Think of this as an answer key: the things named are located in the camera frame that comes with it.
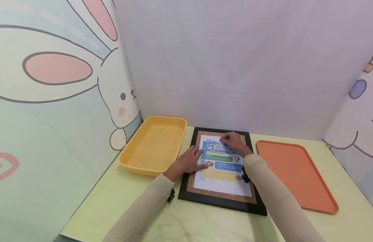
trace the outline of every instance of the wall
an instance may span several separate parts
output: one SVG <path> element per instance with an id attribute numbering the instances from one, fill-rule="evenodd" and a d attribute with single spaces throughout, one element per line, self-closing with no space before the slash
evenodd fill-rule
<path id="1" fill-rule="evenodd" d="M 145 117 L 322 140 L 373 54 L 373 0 L 115 5 Z"/>
<path id="2" fill-rule="evenodd" d="M 111 0 L 0 0 L 0 242 L 52 241 L 140 124 Z"/>
<path id="3" fill-rule="evenodd" d="M 373 57 L 350 90 L 324 141 L 373 206 Z"/>

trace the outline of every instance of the rabbit nose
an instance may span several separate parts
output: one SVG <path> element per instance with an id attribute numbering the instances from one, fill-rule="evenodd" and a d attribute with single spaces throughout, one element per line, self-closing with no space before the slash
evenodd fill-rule
<path id="1" fill-rule="evenodd" d="M 133 96 L 133 100 L 135 100 L 137 96 L 134 95 L 134 90 L 131 90 L 131 95 Z"/>

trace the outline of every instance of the black frame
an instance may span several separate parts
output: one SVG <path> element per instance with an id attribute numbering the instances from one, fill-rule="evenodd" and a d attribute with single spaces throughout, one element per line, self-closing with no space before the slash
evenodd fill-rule
<path id="1" fill-rule="evenodd" d="M 195 127 L 194 132 L 193 132 L 191 145 L 196 144 L 197 134 L 198 134 L 199 131 L 216 132 L 216 133 L 230 132 L 229 130 Z M 253 152 L 250 134 L 247 133 L 247 132 L 237 132 L 237 131 L 235 131 L 235 132 L 240 134 L 240 135 L 245 136 L 246 145 Z M 239 202 L 239 201 L 234 201 L 234 200 L 225 199 L 225 198 L 217 198 L 217 197 L 212 197 L 212 196 L 208 196 L 208 195 L 204 195 L 204 194 L 197 194 L 197 193 L 188 192 L 186 190 L 188 181 L 189 181 L 189 174 L 184 173 L 184 175 L 182 176 L 180 191 L 178 193 L 178 199 L 192 201 L 192 202 L 199 202 L 199 203 L 207 204 L 207 205 L 211 205 L 211 206 L 223 207 L 223 208 L 233 209 L 233 210 L 237 210 L 237 211 L 249 212 L 249 213 L 253 213 L 253 214 L 267 216 L 266 207 L 264 206 L 264 203 L 261 200 L 260 195 L 258 193 L 258 190 L 255 186 L 254 186 L 254 189 L 255 189 L 255 196 L 256 196 L 257 204 L 252 204 L 252 203 L 248 203 L 248 202 Z"/>

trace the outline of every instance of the pink heart shape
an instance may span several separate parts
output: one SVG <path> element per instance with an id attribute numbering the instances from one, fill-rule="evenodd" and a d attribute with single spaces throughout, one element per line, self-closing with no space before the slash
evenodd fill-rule
<path id="1" fill-rule="evenodd" d="M 16 169 L 18 169 L 19 161 L 15 156 L 9 153 L 5 153 L 5 152 L 0 153 L 0 159 L 5 159 L 6 161 L 8 161 L 8 163 L 11 164 L 11 168 L 9 168 L 7 171 L 4 171 L 3 173 L 0 174 L 0 181 L 1 181 L 5 179 L 6 177 L 10 176 L 11 174 L 13 174 L 16 171 Z"/>

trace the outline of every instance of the pink cheek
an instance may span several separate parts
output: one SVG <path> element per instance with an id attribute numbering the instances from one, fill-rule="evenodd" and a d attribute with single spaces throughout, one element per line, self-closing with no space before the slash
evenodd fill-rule
<path id="1" fill-rule="evenodd" d="M 126 110 L 124 109 L 124 107 L 120 107 L 120 109 L 118 110 L 118 115 L 119 116 L 123 116 L 123 114 L 124 114 L 125 111 Z"/>

